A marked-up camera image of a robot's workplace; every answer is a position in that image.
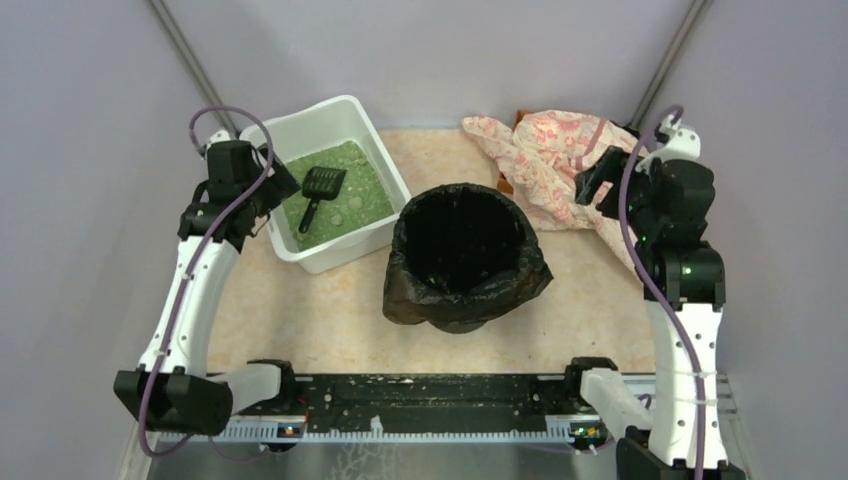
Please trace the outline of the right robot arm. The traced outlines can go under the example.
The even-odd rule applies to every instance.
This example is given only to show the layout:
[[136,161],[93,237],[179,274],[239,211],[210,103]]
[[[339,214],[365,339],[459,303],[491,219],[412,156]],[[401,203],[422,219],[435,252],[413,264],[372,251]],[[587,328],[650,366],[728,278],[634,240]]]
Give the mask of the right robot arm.
[[716,341],[726,302],[721,255],[704,239],[715,198],[701,141],[680,121],[655,131],[649,155],[611,147],[575,180],[575,200],[618,221],[644,286],[655,393],[639,399],[606,358],[574,359],[569,387],[616,443],[622,479],[742,479],[721,436]]

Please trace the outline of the white plastic litter box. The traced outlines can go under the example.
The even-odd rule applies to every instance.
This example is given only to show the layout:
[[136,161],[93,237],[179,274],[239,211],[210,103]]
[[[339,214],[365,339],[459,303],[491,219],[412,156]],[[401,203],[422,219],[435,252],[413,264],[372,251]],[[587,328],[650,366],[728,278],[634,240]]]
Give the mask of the white plastic litter box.
[[301,189],[271,213],[276,255],[318,274],[390,244],[411,195],[360,101],[340,95],[250,126]]

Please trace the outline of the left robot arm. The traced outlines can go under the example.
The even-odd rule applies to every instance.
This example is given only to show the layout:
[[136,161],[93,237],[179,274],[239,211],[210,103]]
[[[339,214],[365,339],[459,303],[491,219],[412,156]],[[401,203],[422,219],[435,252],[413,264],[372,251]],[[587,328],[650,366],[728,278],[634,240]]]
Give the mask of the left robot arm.
[[268,145],[224,140],[180,216],[178,258],[162,315],[135,369],[113,390],[146,432],[215,436],[233,415],[294,397],[290,362],[254,360],[210,374],[208,347],[226,281],[261,218],[299,190]]

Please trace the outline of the black litter scoop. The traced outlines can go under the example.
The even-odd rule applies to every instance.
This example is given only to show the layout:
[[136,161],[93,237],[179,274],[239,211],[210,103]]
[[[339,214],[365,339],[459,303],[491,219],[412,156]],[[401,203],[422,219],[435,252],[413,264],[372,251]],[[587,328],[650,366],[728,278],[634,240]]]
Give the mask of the black litter scoop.
[[322,201],[335,200],[342,188],[347,171],[345,169],[313,166],[301,184],[302,195],[309,200],[298,226],[298,232],[308,232],[319,204]]

